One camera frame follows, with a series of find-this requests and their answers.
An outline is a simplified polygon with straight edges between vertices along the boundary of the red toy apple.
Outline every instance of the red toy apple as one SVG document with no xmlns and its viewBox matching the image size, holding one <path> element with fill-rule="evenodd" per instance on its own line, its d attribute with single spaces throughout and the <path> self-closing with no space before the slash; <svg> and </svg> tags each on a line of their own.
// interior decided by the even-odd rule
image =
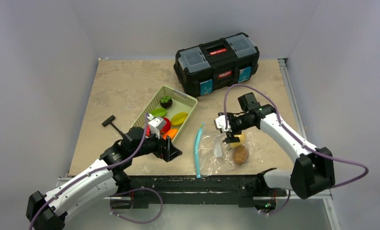
<svg viewBox="0 0 380 230">
<path fill-rule="evenodd" d="M 167 119 L 166 117 L 163 118 L 165 121 L 166 121 L 166 125 L 163 126 L 163 128 L 160 130 L 161 133 L 166 133 L 170 130 L 170 127 L 172 126 L 171 122 L 169 121 L 169 119 Z"/>
<path fill-rule="evenodd" d="M 147 137 L 151 136 L 151 129 L 149 128 L 149 126 L 146 127 L 146 136 Z"/>
</svg>

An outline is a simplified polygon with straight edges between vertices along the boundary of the blue label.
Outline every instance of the blue label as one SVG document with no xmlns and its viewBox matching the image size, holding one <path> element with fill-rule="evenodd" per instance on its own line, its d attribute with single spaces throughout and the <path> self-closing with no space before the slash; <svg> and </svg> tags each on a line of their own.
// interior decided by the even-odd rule
<svg viewBox="0 0 380 230">
<path fill-rule="evenodd" d="M 200 95 L 212 92 L 212 79 L 200 83 Z"/>
<path fill-rule="evenodd" d="M 252 68 L 250 66 L 246 67 L 245 69 L 240 69 L 238 83 L 249 80 L 251 77 L 251 72 Z"/>
</svg>

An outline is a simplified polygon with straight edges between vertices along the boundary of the potato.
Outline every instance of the potato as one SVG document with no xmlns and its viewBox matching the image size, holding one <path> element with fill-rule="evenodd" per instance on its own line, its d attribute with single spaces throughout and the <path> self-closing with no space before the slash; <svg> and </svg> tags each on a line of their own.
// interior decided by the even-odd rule
<svg viewBox="0 0 380 230">
<path fill-rule="evenodd" d="M 241 145 L 235 148 L 233 159 L 235 164 L 243 164 L 246 160 L 248 160 L 249 157 L 249 151 L 248 149 Z"/>
</svg>

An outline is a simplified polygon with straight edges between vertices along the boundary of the toolbox lid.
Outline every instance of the toolbox lid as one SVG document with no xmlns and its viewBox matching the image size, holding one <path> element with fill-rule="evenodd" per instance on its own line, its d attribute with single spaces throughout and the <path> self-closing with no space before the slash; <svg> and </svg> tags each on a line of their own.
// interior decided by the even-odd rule
<svg viewBox="0 0 380 230">
<path fill-rule="evenodd" d="M 179 57 L 181 67 L 183 69 L 187 67 L 190 73 L 210 67 L 199 47 L 183 50 L 179 53 L 181 56 Z"/>
<path fill-rule="evenodd" d="M 255 44 L 249 37 L 244 34 L 229 37 L 225 39 L 235 51 L 238 58 L 242 58 L 251 54 L 256 53 Z"/>
</svg>

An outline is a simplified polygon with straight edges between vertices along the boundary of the black toolbox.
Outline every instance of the black toolbox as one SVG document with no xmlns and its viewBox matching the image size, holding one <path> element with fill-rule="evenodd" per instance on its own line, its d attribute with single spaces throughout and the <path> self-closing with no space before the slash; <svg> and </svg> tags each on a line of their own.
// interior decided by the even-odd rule
<svg viewBox="0 0 380 230">
<path fill-rule="evenodd" d="M 239 33 L 176 53 L 174 69 L 184 92 L 198 97 L 247 81 L 256 73 L 259 50 Z"/>
</svg>

